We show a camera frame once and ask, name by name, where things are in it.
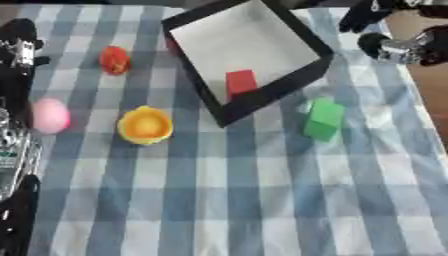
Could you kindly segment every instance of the green cube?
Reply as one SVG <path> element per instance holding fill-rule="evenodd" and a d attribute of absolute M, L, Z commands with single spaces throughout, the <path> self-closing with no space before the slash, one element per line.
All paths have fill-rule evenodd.
<path fill-rule="evenodd" d="M 303 134 L 311 138 L 329 141 L 340 129 L 344 107 L 325 98 L 313 101 Z"/>

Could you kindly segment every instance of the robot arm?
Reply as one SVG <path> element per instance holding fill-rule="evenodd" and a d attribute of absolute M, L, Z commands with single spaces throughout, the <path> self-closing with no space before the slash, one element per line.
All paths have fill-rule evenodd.
<path fill-rule="evenodd" d="M 0 27 L 0 255 L 25 256 L 37 209 L 41 145 L 31 132 L 29 93 L 35 68 L 49 57 L 31 20 Z"/>
<path fill-rule="evenodd" d="M 358 33 L 400 10 L 418 10 L 428 18 L 448 18 L 448 0 L 361 0 L 342 18 L 339 30 Z"/>
<path fill-rule="evenodd" d="M 394 40 L 382 34 L 362 35 L 358 45 L 374 59 L 399 64 L 432 66 L 448 62 L 448 25 L 433 26 L 409 40 Z"/>

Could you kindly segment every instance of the pink ball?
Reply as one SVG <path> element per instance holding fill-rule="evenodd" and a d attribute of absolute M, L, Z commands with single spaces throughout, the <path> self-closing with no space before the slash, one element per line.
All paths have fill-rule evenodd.
<path fill-rule="evenodd" d="M 34 128 L 46 134 L 58 133 L 70 125 L 70 112 L 56 99 L 44 98 L 33 106 Z"/>

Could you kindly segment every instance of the checkered tablecloth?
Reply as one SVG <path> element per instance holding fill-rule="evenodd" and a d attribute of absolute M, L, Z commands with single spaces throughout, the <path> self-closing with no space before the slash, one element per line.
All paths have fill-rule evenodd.
<path fill-rule="evenodd" d="M 337 33 L 346 9 L 297 11 L 337 52 L 328 73 L 226 129 L 165 49 L 160 20 L 179 11 L 22 8 L 52 57 L 33 99 L 72 113 L 68 131 L 43 137 L 30 256 L 447 255 L 447 158 L 434 125 L 405 67 Z M 131 53 L 123 76 L 98 68 L 109 44 Z M 346 107 L 327 143 L 300 134 L 318 96 Z M 117 135 L 120 115 L 144 104 L 172 117 L 170 140 L 138 147 Z"/>

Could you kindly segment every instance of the bowl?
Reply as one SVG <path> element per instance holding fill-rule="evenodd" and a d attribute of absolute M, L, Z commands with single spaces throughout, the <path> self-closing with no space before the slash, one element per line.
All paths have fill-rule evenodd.
<path fill-rule="evenodd" d="M 160 109 L 141 106 L 123 115 L 117 124 L 118 133 L 131 143 L 152 145 L 173 133 L 173 124 Z"/>

